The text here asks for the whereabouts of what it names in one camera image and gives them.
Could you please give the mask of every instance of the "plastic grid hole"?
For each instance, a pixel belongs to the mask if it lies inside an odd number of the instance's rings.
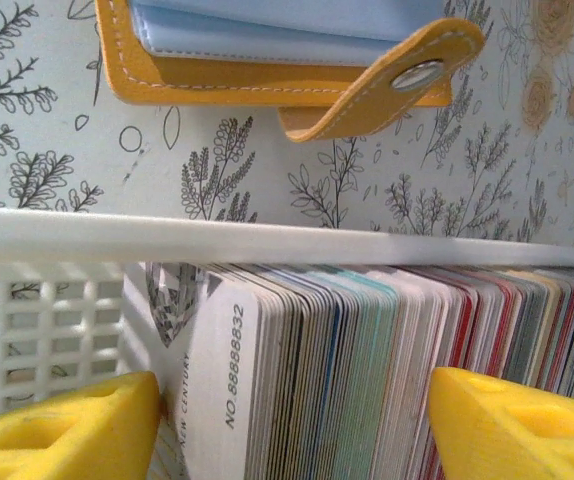
[[[77,363],[59,363],[51,366],[52,378],[75,377],[78,375]]]
[[[64,389],[58,389],[58,390],[52,390],[49,392],[49,396],[50,397],[55,397],[56,395],[63,395],[65,393],[69,393],[71,392],[72,389],[71,388],[64,388]]]
[[[18,357],[26,355],[35,356],[37,351],[38,351],[38,340],[9,342],[7,344],[6,356],[7,357]]]
[[[116,371],[116,360],[99,360],[91,363],[92,375],[103,373],[114,373]]]
[[[61,282],[56,285],[56,300],[73,300],[83,298],[84,282]]]
[[[122,281],[98,280],[0,282],[0,413],[116,375]]]
[[[14,368],[7,370],[7,374],[5,375],[5,383],[7,385],[28,383],[33,382],[34,380],[36,380],[35,368]]]
[[[54,313],[54,325],[56,327],[71,327],[80,325],[82,312],[56,312]]]
[[[9,330],[27,330],[38,327],[38,314],[34,312],[12,313],[7,316]]]
[[[98,298],[121,298],[122,294],[122,282],[100,282],[98,284]]]
[[[4,410],[12,410],[14,408],[26,407],[34,402],[34,394],[32,392],[19,393],[4,397],[3,408]]]
[[[104,348],[117,348],[118,335],[99,335],[94,337],[94,350],[102,350]]]
[[[40,298],[41,284],[39,282],[11,283],[8,290],[8,300],[35,301]]]
[[[80,351],[80,338],[57,338],[51,342],[52,353],[66,353]]]
[[[96,325],[106,325],[118,323],[120,321],[120,310],[97,310]]]

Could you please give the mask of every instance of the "stack of cards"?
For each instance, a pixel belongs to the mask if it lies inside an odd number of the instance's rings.
[[[190,318],[142,339],[192,480],[438,478],[440,365],[574,397],[574,270],[198,267],[193,298],[162,296]]]

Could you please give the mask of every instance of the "floral wallpaper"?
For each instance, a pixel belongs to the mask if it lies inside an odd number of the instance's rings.
[[[574,0],[449,0],[454,102],[305,145],[272,109],[130,106],[92,0],[0,0],[0,207],[574,245]]]

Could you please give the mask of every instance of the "light blue card holder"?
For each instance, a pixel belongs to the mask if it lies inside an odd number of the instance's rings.
[[[440,18],[437,0],[134,0],[151,55],[258,63],[369,66]]]

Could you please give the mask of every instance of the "white stitching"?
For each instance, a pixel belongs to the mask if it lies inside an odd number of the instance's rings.
[[[113,23],[113,27],[114,27],[114,34],[116,36],[116,44],[118,46],[118,58],[120,60],[123,73],[127,76],[127,79],[131,82],[138,83],[140,85],[147,85],[147,86],[153,87],[153,88],[168,88],[169,87],[169,88],[182,88],[182,89],[191,89],[191,90],[244,90],[244,91],[251,91],[251,92],[271,91],[271,92],[290,92],[290,93],[345,93],[347,91],[347,90],[324,89],[324,88],[288,88],[288,87],[287,88],[270,88],[270,87],[232,87],[230,85],[178,85],[178,84],[170,84],[170,83],[162,83],[162,84],[161,83],[150,83],[150,82],[146,82],[144,80],[140,80],[136,77],[133,77],[131,75],[131,72],[125,67],[125,57],[123,55],[123,45],[122,45],[122,41],[120,39],[120,32],[118,29],[118,16],[116,15],[116,6],[114,4],[114,0],[109,0],[109,6],[111,8],[112,23]],[[449,37],[453,34],[457,34],[459,36],[464,37],[470,45],[471,52],[469,55],[467,55],[465,58],[463,58],[460,62],[456,63],[454,65],[454,68],[452,68],[448,71],[448,73],[451,73],[456,68],[458,68],[458,66],[469,61],[469,59],[472,56],[472,53],[474,51],[474,47],[475,47],[474,42],[472,41],[472,39],[470,37],[466,36],[462,32],[447,32],[446,34],[441,35],[439,38],[437,38],[437,39],[433,40],[432,42],[430,42],[429,44],[425,45],[420,50],[413,52],[411,55],[417,56],[420,53],[422,53],[425,50],[425,48],[427,48],[429,46],[433,46],[437,42],[442,41],[445,37]],[[332,127],[334,127],[338,123],[340,118],[343,117],[351,108],[353,108],[354,104],[358,101],[359,98],[361,98],[362,96],[364,96],[368,93],[371,93],[371,91],[375,87],[380,85],[380,83],[382,82],[382,79],[386,76],[386,74],[391,73],[390,70],[394,66],[398,65],[400,62],[402,62],[403,60],[406,60],[407,58],[409,58],[409,56],[405,56],[405,57],[399,59],[398,61],[394,62],[385,71],[385,73],[383,73],[382,75],[380,75],[378,77],[378,80],[376,82],[374,82],[372,85],[370,85],[370,87],[368,89],[366,89],[365,91],[363,91],[358,97],[355,97],[352,100],[352,102],[350,102],[347,105],[347,107],[345,109],[343,109],[343,111],[341,111],[336,116],[334,122],[332,122],[323,131],[321,131],[318,135],[316,135],[314,137],[314,139],[320,138],[322,135],[327,133]],[[409,102],[406,102],[403,105],[403,107],[401,109],[397,110],[395,113],[393,113],[386,122],[381,124],[378,128],[369,132],[369,134],[375,133],[376,131],[378,131],[378,130],[382,129],[384,126],[386,126],[388,123],[391,123],[393,117],[400,114],[400,112],[403,111],[403,109],[408,109],[412,101],[415,103],[418,99],[423,98],[423,97],[424,98],[438,98],[438,97],[442,97],[442,96],[443,96],[442,94],[436,94],[436,95],[431,95],[431,96],[424,95],[423,96],[422,92],[421,92],[419,95],[412,97],[412,100],[410,100]]]
[[[131,75],[131,72],[125,67],[125,56],[123,55],[123,44],[120,39],[118,30],[118,17],[116,15],[116,6],[114,0],[109,0],[111,8],[112,23],[114,25],[114,34],[116,36],[116,45],[118,46],[118,58],[120,59],[123,73],[129,81],[140,85],[147,85],[154,88],[182,88],[190,90],[244,90],[250,92],[290,92],[290,93],[344,93],[346,90],[337,90],[331,88],[271,88],[271,87],[232,87],[230,85],[178,85],[172,83],[150,83],[140,80]]]
[[[445,73],[446,74],[451,74],[452,72],[454,72],[460,65],[462,65],[463,63],[467,62],[470,60],[470,57],[473,55],[473,53],[475,52],[475,47],[476,45],[474,44],[474,41],[467,36],[464,32],[445,32],[443,33],[440,37],[432,40],[431,42],[429,42],[427,45],[424,45],[423,48],[415,51],[415,52],[411,52],[409,55],[405,55],[404,57],[401,57],[400,59],[398,59],[397,61],[395,61],[394,63],[392,63],[382,74],[380,74],[378,76],[378,79],[375,80],[374,82],[372,82],[369,87],[367,87],[365,90],[363,90],[359,95],[356,95],[351,102],[349,102],[347,104],[347,106],[340,112],[338,112],[336,114],[336,116],[334,117],[334,121],[331,122],[329,125],[327,125],[322,131],[320,131],[320,133],[318,133],[318,135],[314,136],[313,139],[317,140],[319,138],[321,138],[323,135],[325,135],[327,132],[329,132],[329,130],[331,130],[333,127],[336,126],[336,124],[340,121],[340,119],[345,116],[347,114],[347,112],[349,110],[351,110],[354,105],[362,99],[362,97],[369,95],[373,92],[373,90],[376,87],[379,87],[382,84],[383,78],[388,77],[389,75],[391,75],[391,70],[394,69],[394,67],[396,67],[398,64],[400,64],[403,61],[407,61],[409,58],[411,57],[417,57],[418,55],[422,54],[427,48],[432,47],[438,43],[442,43],[445,39],[450,38],[452,36],[459,36],[464,38],[467,43],[469,44],[469,48],[470,48],[470,52],[469,54],[467,54],[460,62],[455,63],[452,68],[450,68],[449,70],[447,70]],[[396,117],[397,115],[399,115],[401,112],[403,112],[404,110],[409,109],[414,103],[416,103],[420,98],[423,97],[422,95],[423,91],[420,91],[418,94],[412,96],[410,98],[410,100],[408,100],[407,102],[405,102],[402,107],[400,107],[398,110],[396,110],[393,114],[391,114],[389,116],[389,118],[381,123],[378,127],[376,127],[375,129],[371,130],[367,135],[371,135],[373,133],[378,132],[379,130],[383,129],[385,126],[387,126],[389,123],[391,123],[394,119],[394,117]]]

